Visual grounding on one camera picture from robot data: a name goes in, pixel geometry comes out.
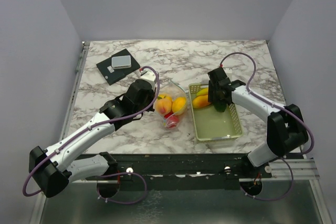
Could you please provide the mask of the yellow toy banana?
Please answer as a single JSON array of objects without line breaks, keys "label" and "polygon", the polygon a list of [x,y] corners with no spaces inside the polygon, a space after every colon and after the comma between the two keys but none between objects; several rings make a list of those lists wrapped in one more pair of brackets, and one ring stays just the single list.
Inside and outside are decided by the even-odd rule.
[{"label": "yellow toy banana", "polygon": [[208,95],[208,88],[203,88],[196,93],[197,97],[203,96],[203,95]]}]

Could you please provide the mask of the red toy apple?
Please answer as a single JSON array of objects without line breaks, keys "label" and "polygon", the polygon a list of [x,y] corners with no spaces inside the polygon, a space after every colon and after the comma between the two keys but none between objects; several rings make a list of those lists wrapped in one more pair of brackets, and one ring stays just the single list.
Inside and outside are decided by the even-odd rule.
[{"label": "red toy apple", "polygon": [[164,116],[164,126],[166,128],[172,129],[174,127],[177,127],[179,124],[180,119],[178,115],[175,115],[174,113],[170,112]]}]

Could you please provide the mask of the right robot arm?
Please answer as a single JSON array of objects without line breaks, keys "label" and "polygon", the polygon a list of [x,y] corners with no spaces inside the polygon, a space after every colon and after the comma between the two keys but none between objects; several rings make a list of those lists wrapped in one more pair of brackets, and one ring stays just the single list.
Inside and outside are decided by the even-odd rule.
[{"label": "right robot arm", "polygon": [[208,76],[208,100],[217,111],[222,110],[222,105],[236,104],[267,125],[266,141],[242,158],[241,171],[246,177],[254,177],[260,166],[285,156],[308,141],[298,106],[285,106],[254,93],[244,82],[231,81],[221,67],[210,71]]}]

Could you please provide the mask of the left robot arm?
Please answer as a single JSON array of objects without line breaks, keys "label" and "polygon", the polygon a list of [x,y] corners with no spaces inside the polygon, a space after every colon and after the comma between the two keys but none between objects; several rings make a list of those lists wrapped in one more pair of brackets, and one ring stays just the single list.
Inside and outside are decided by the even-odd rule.
[{"label": "left robot arm", "polygon": [[137,115],[153,111],[160,89],[158,81],[138,79],[126,93],[107,101],[83,125],[60,142],[29,153],[29,176],[47,198],[62,192],[70,182],[102,176],[112,178],[118,170],[117,161],[107,152],[85,159],[78,157],[94,143],[134,121]]}]

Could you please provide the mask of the yellow toy lemon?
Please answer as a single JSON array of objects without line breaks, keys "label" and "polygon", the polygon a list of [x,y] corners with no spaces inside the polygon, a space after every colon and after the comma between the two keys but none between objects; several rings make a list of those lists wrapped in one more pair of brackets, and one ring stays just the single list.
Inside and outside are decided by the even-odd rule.
[{"label": "yellow toy lemon", "polygon": [[186,109],[186,97],[178,97],[172,103],[172,112],[175,115],[181,115]]}]

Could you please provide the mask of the clear zip top bag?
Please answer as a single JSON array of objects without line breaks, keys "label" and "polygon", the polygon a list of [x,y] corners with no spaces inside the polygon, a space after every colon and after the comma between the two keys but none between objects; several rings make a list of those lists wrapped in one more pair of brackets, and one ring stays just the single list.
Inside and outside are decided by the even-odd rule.
[{"label": "clear zip top bag", "polygon": [[154,103],[155,113],[162,119],[165,129],[177,128],[187,111],[187,94],[174,81],[160,88]]}]

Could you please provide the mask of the green toy fruit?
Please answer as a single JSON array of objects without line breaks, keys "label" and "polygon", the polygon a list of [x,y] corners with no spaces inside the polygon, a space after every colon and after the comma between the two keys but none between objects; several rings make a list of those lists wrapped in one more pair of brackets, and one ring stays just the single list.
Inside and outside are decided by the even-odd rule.
[{"label": "green toy fruit", "polygon": [[214,108],[217,112],[223,113],[225,112],[227,108],[227,104],[225,102],[224,103],[217,102],[217,103],[214,103]]}]

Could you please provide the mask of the orange yellow toy mango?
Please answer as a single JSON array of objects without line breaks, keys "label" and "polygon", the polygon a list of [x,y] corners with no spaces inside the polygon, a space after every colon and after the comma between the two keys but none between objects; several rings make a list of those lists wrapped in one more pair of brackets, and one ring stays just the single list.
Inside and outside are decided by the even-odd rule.
[{"label": "orange yellow toy mango", "polygon": [[208,101],[208,95],[196,96],[192,101],[192,106],[194,109],[201,109],[209,106],[210,104],[211,102]]}]

